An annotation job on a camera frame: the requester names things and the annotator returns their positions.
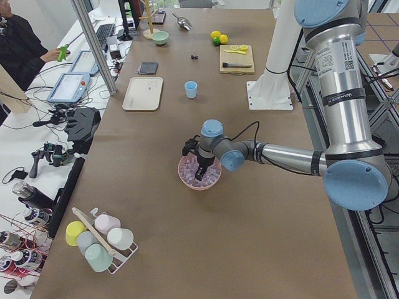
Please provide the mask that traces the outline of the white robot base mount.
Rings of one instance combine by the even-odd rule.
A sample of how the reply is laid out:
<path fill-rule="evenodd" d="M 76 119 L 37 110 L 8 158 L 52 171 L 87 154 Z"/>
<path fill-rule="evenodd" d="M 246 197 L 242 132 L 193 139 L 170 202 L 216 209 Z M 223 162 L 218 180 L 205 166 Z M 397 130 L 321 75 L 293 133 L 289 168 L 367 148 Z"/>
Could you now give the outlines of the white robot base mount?
<path fill-rule="evenodd" d="M 247 82 L 250 110 L 292 110 L 289 66 L 300 40 L 301 26 L 294 17 L 294 0 L 282 1 L 264 73 Z"/>

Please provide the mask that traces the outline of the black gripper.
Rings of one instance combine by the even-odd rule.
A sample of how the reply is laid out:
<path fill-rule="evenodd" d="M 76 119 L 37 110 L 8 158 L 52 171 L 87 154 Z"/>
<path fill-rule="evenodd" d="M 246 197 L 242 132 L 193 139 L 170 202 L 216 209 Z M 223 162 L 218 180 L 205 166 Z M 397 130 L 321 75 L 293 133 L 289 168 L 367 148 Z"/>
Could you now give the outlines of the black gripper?
<path fill-rule="evenodd" d="M 199 163 L 199 168 L 195 172 L 195 178 L 199 181 L 203 180 L 206 170 L 214 163 L 215 155 L 212 152 L 204 151 L 202 149 L 198 150 L 197 162 Z"/>

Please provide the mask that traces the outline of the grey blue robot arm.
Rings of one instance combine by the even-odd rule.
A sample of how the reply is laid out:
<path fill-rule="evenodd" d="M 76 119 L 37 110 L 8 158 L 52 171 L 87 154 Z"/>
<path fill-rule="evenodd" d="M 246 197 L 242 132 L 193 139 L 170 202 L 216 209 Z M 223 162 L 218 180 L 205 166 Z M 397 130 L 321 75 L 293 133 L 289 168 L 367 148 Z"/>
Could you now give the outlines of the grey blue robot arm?
<path fill-rule="evenodd" d="M 286 109 L 289 67 L 304 40 L 315 55 L 329 138 L 325 151 L 239 141 L 224 134 L 220 121 L 207 120 L 200 135 L 183 148 L 184 154 L 197 157 L 196 178 L 202 179 L 215 160 L 228 171 L 254 161 L 323 177 L 329 199 L 348 210 L 366 211 L 381 204 L 392 172 L 382 147 L 372 139 L 357 57 L 366 34 L 367 8 L 366 1 L 281 2 L 265 71 L 247 89 L 251 109 Z"/>

